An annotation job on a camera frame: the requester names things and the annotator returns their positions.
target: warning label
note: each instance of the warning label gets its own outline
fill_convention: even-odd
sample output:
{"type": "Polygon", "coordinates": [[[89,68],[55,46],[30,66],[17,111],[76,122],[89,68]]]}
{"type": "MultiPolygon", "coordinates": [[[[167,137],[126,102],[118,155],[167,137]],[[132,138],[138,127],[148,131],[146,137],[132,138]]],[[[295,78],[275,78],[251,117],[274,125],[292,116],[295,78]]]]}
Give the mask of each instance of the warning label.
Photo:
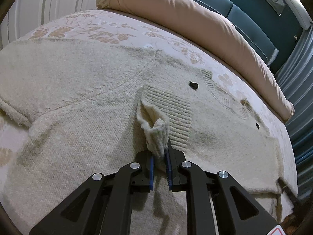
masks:
{"type": "Polygon", "coordinates": [[[277,225],[267,235],[286,235],[286,233],[283,231],[283,228],[280,225],[277,225]]]}

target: floral bedspread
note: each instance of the floral bedspread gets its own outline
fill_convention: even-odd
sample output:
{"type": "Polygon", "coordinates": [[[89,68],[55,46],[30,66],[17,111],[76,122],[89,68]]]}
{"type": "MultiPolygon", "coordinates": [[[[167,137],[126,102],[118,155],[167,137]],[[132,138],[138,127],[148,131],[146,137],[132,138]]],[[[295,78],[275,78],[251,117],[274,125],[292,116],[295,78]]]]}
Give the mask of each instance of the floral bedspread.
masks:
{"type": "MultiPolygon", "coordinates": [[[[112,10],[89,10],[71,14],[40,26],[19,40],[33,38],[90,39],[123,46],[161,49],[192,66],[210,70],[212,80],[234,99],[248,100],[268,127],[270,135],[278,138],[284,161],[284,179],[297,191],[295,159],[284,124],[236,71],[208,51],[167,28],[112,10]]],[[[27,128],[19,127],[4,113],[0,113],[0,191],[8,164],[26,141],[27,133],[27,128]]],[[[292,207],[285,197],[282,197],[281,202],[284,218],[292,207]]]]}

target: blue curtain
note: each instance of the blue curtain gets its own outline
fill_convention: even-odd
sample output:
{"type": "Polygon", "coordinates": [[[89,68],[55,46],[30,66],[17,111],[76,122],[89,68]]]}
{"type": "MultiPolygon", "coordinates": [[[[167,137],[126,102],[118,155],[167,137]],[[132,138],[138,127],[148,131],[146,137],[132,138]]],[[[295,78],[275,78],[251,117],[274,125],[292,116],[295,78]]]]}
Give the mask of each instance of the blue curtain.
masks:
{"type": "Polygon", "coordinates": [[[303,31],[275,78],[295,107],[286,128],[295,154],[298,198],[304,200],[313,188],[313,25],[303,31]]]}

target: knitted fabric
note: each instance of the knitted fabric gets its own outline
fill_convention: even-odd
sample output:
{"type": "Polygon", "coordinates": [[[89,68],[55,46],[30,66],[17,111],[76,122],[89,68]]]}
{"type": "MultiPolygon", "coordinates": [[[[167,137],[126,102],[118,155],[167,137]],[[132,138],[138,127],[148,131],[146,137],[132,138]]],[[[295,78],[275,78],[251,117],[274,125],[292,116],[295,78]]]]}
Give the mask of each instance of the knitted fabric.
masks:
{"type": "Polygon", "coordinates": [[[251,107],[221,101],[226,93],[206,70],[161,50],[70,39],[16,41],[0,60],[0,108],[29,126],[1,198],[23,234],[91,174],[117,172],[147,147],[159,169],[154,190],[134,194],[130,233],[187,234],[185,193],[170,192],[162,171],[168,135],[203,170],[225,169],[251,193],[278,193],[276,140],[251,107]]]}

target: metal screw cap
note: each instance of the metal screw cap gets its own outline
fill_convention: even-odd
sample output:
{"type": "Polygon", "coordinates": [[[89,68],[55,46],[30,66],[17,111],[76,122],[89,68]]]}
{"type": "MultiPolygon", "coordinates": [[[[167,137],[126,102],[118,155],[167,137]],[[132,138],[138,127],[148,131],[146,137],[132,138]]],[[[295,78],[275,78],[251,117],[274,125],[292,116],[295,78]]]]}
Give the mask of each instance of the metal screw cap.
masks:
{"type": "Polygon", "coordinates": [[[139,164],[139,163],[131,163],[131,164],[130,164],[130,167],[131,167],[132,169],[138,169],[138,168],[140,167],[140,164],[139,164]]]}
{"type": "Polygon", "coordinates": [[[184,168],[189,168],[189,167],[191,167],[191,162],[189,162],[189,161],[184,161],[184,162],[182,162],[182,167],[184,167],[184,168]]]}
{"type": "Polygon", "coordinates": [[[102,174],[96,173],[92,175],[93,180],[101,180],[102,179],[102,174]]]}
{"type": "Polygon", "coordinates": [[[225,171],[225,170],[222,170],[219,172],[219,176],[222,178],[222,179],[225,179],[228,177],[228,173],[225,171]]]}

